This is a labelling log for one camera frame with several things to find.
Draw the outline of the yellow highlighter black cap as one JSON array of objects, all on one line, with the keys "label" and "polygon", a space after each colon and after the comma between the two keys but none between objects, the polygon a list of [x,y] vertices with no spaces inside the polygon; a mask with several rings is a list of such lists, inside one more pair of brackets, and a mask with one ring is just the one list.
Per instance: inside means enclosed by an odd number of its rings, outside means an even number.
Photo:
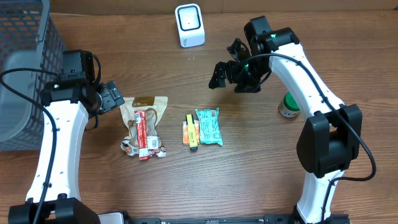
[{"label": "yellow highlighter black cap", "polygon": [[198,149],[198,141],[196,135],[195,121],[192,114],[186,115],[188,143],[191,151]]}]

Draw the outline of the brown transparent snack bag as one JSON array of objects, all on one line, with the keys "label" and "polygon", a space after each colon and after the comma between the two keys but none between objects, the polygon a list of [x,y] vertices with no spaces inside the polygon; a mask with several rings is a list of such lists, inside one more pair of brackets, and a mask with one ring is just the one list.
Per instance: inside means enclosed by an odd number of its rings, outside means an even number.
[{"label": "brown transparent snack bag", "polygon": [[135,111],[143,110],[146,112],[147,136],[157,136],[155,130],[165,113],[168,105],[167,96],[145,96],[124,98],[125,103],[120,106],[121,116],[124,124],[129,130],[129,136],[125,137],[126,144],[133,148],[138,148],[137,124]]}]

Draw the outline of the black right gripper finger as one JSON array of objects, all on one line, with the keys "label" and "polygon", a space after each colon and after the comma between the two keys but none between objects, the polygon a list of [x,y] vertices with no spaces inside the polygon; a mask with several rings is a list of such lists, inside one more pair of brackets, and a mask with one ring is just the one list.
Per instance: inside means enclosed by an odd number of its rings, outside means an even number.
[{"label": "black right gripper finger", "polygon": [[233,55],[235,61],[242,61],[249,57],[249,49],[247,45],[239,38],[235,38],[234,42],[227,47],[227,51]]},{"label": "black right gripper finger", "polygon": [[215,65],[215,69],[213,72],[213,76],[209,81],[208,87],[210,89],[215,88],[224,88],[226,86],[225,79],[226,79],[226,63],[225,62],[218,62]]}]

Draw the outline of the red snack bar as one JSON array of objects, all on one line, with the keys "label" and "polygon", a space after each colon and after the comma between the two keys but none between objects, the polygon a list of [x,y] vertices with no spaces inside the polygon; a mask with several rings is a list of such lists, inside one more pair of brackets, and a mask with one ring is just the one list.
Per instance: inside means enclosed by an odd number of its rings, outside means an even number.
[{"label": "red snack bar", "polygon": [[135,110],[134,118],[136,120],[139,159],[147,160],[150,158],[150,154],[147,144],[146,112],[144,110]]}]

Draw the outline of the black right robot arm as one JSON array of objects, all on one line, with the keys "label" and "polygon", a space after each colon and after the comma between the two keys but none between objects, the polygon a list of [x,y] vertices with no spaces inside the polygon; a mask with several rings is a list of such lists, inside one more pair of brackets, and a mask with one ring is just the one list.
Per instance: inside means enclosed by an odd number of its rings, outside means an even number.
[{"label": "black right robot arm", "polygon": [[291,216],[266,215],[265,223],[349,223],[347,215],[332,214],[330,207],[337,178],[358,157],[361,110],[345,105],[323,83],[291,28],[272,30],[261,16],[251,19],[244,33],[249,43],[235,39],[228,47],[234,60],[216,64],[209,87],[230,82],[236,93],[257,93],[263,76],[275,73],[305,120],[296,146],[306,171],[301,198]]}]

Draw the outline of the orange snack packet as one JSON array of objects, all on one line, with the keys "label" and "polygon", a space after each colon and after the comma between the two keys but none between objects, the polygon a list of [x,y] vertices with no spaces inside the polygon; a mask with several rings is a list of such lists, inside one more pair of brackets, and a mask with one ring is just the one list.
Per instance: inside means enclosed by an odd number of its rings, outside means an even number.
[{"label": "orange snack packet", "polygon": [[[195,123],[195,132],[196,132],[196,137],[197,137],[197,143],[200,143],[200,130],[199,130],[199,121],[194,120]],[[188,128],[187,128],[187,122],[184,121],[182,124],[182,131],[183,131],[183,136],[182,136],[182,141],[184,145],[189,144],[189,137],[188,137]]]}]

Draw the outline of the green lid jar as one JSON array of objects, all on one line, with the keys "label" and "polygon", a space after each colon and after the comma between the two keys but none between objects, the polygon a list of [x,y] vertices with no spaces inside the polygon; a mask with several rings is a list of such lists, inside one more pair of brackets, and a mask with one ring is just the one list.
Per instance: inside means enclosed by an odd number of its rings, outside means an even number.
[{"label": "green lid jar", "polygon": [[300,113],[300,108],[290,92],[287,92],[278,105],[279,113],[286,118],[293,118]]}]

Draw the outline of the teal tissue packet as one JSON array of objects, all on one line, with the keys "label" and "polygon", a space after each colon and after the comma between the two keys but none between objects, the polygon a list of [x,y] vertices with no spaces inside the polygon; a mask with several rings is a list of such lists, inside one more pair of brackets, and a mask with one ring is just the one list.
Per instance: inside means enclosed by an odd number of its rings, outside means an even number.
[{"label": "teal tissue packet", "polygon": [[202,144],[223,145],[223,139],[219,126],[220,109],[195,110],[199,121],[199,138]]}]

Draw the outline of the white patterned wrapper packet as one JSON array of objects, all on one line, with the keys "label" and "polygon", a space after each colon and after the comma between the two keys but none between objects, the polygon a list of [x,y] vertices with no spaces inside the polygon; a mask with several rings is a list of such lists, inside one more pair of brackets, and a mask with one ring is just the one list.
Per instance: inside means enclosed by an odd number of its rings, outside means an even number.
[{"label": "white patterned wrapper packet", "polygon": [[[166,150],[162,145],[160,137],[158,136],[148,136],[147,137],[147,152],[149,157],[165,157]],[[121,142],[121,149],[127,153],[129,156],[139,155],[143,156],[143,153],[139,152],[139,145],[137,138],[124,138]]]}]

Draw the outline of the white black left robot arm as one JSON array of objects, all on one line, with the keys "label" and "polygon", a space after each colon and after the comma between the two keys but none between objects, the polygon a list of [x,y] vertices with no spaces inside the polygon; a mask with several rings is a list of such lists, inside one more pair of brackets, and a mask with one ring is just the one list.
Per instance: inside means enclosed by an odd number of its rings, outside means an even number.
[{"label": "white black left robot arm", "polygon": [[78,170],[88,120],[124,104],[113,81],[101,82],[98,57],[85,50],[63,52],[62,70],[45,84],[40,102],[5,84],[44,114],[39,162],[25,203],[11,206],[9,223],[128,223],[125,212],[97,214],[80,199]]}]

